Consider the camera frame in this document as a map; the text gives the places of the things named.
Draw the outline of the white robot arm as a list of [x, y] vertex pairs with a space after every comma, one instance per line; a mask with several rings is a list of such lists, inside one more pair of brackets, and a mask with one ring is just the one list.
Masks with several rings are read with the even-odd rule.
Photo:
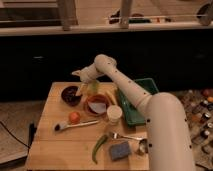
[[82, 83], [108, 76], [146, 119], [150, 171], [196, 171], [186, 113], [174, 95], [152, 95], [120, 72], [116, 60], [99, 54], [94, 62], [72, 74]]

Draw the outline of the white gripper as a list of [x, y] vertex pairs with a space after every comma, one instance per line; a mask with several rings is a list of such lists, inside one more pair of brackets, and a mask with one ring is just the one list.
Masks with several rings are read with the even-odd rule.
[[76, 96], [81, 96], [83, 94], [83, 91], [87, 88], [86, 83], [90, 83], [93, 80], [96, 80], [98, 77], [103, 76], [103, 73], [99, 72], [97, 68], [95, 67], [95, 64], [91, 64], [87, 67], [84, 67], [81, 70], [76, 70], [72, 72], [72, 75], [79, 76], [80, 81], [83, 82], [78, 87], [78, 90], [76, 91]]

